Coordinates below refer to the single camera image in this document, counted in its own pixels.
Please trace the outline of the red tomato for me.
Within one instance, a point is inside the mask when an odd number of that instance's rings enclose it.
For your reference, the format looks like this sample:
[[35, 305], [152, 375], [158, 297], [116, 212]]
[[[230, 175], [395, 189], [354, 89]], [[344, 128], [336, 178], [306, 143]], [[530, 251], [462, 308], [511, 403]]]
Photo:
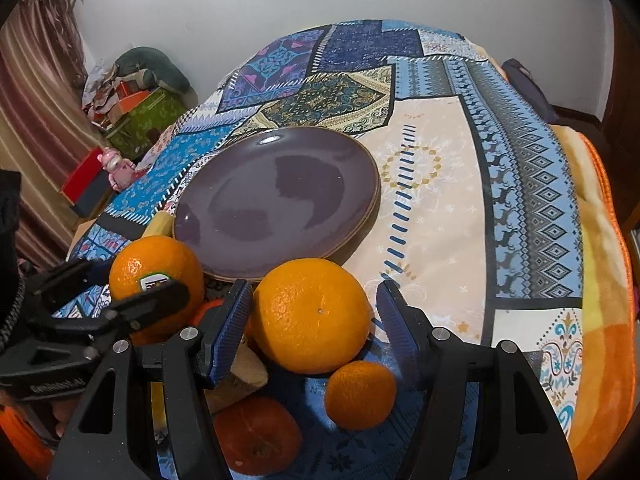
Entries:
[[209, 310], [218, 308], [222, 302], [224, 300], [222, 298], [217, 298], [217, 299], [213, 299], [213, 300], [209, 300], [204, 302], [204, 304], [201, 304], [199, 307], [197, 307], [191, 317], [190, 317], [190, 324], [192, 326], [199, 326], [201, 323], [202, 318], [204, 318], [204, 315], [206, 315], [206, 313]]
[[276, 400], [248, 396], [213, 417], [229, 468], [247, 476], [284, 471], [295, 462], [303, 436], [294, 417]]

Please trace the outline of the striped maroon curtain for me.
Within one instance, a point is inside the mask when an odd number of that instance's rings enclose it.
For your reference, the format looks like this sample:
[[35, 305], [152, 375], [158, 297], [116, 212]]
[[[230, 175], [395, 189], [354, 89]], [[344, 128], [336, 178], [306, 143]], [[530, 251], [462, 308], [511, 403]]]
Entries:
[[102, 143], [86, 78], [73, 0], [18, 0], [1, 27], [1, 166], [22, 176], [17, 248], [38, 266], [65, 258], [77, 217], [61, 188]]

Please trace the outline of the green patterned storage box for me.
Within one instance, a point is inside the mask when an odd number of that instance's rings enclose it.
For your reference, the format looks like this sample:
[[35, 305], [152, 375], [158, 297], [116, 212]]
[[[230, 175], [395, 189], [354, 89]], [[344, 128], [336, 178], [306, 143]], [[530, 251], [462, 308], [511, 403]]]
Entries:
[[107, 130], [106, 140], [122, 156], [140, 159], [161, 134], [186, 111], [174, 93], [157, 88]]

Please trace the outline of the pink toy figurine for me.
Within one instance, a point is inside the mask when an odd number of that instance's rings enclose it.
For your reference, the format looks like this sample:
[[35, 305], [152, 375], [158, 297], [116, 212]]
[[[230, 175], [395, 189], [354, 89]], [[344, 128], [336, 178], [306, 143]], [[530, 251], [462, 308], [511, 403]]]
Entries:
[[107, 172], [108, 182], [116, 192], [126, 190], [134, 182], [136, 165], [122, 156], [116, 148], [104, 148], [96, 155], [104, 171]]

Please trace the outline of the grey-green pillow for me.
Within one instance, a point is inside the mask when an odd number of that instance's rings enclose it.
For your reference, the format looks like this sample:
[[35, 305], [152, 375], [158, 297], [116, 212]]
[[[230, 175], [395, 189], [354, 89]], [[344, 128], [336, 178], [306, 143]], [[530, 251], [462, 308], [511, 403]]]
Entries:
[[189, 79], [161, 50], [152, 47], [134, 47], [116, 58], [117, 76], [129, 76], [148, 70], [158, 86], [177, 93], [186, 93], [190, 88]]

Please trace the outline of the large orange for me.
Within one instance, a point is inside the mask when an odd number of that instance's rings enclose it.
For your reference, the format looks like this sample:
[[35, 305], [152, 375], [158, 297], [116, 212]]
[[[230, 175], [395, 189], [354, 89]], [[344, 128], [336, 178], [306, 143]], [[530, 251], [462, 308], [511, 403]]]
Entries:
[[289, 372], [320, 375], [351, 361], [367, 342], [372, 309], [356, 278], [336, 263], [295, 259], [254, 291], [248, 334]]

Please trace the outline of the dark purple bag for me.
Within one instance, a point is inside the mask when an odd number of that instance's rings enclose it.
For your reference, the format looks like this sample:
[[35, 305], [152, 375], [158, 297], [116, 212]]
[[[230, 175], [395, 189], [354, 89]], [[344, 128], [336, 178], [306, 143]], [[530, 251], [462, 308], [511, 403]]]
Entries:
[[509, 58], [502, 63], [501, 68], [510, 84], [545, 122], [556, 124], [559, 121], [559, 115], [534, 81], [530, 71], [520, 61]]

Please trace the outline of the orange with sticker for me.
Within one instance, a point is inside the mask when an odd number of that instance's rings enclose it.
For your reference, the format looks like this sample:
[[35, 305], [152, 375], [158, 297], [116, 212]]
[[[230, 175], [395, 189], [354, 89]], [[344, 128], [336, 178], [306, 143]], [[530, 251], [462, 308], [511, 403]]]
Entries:
[[165, 235], [139, 238], [114, 259], [108, 277], [113, 300], [123, 300], [168, 280], [185, 284], [190, 300], [168, 318], [132, 334], [131, 340], [136, 346], [159, 344], [191, 324], [196, 311], [204, 304], [204, 273], [198, 257], [186, 244]]

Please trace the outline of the red box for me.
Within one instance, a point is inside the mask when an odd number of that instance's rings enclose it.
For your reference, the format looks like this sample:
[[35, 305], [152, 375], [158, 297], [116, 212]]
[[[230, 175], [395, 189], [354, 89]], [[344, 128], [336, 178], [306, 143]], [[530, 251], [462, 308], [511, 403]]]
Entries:
[[103, 148], [94, 148], [65, 180], [60, 192], [71, 204], [77, 203], [82, 193], [103, 170], [100, 161], [102, 154]]

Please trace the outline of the small tangerine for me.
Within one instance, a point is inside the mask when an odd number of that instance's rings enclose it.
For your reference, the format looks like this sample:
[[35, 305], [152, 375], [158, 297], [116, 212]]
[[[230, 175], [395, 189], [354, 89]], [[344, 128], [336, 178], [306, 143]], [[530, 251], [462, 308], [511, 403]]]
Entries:
[[390, 416], [397, 394], [396, 379], [384, 365], [354, 361], [339, 368], [326, 384], [324, 408], [337, 426], [361, 431], [381, 425]]

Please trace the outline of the patchwork patterned bedspread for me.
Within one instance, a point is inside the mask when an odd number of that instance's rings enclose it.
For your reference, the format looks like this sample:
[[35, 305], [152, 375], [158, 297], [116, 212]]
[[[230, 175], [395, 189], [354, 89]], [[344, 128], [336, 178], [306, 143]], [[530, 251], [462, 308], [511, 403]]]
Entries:
[[504, 475], [572, 478], [584, 296], [573, 179], [551, 128], [460, 35], [385, 20], [273, 41], [177, 126], [70, 253], [110, 258], [166, 211], [221, 289], [222, 246], [207, 208], [216, 162], [229, 145], [297, 126], [312, 140], [322, 129], [351, 136], [378, 167], [378, 200], [335, 261], [368, 296], [393, 281], [410, 306], [469, 344], [513, 341], [554, 416], [536, 427], [516, 406]]

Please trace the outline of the purple ceramic plate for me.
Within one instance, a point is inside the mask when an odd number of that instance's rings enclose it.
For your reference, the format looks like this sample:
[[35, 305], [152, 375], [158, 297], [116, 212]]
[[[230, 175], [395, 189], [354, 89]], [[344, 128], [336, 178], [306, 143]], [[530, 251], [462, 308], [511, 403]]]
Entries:
[[288, 260], [339, 252], [381, 194], [371, 153], [345, 133], [285, 127], [216, 153], [184, 189], [174, 235], [219, 281], [258, 282]]

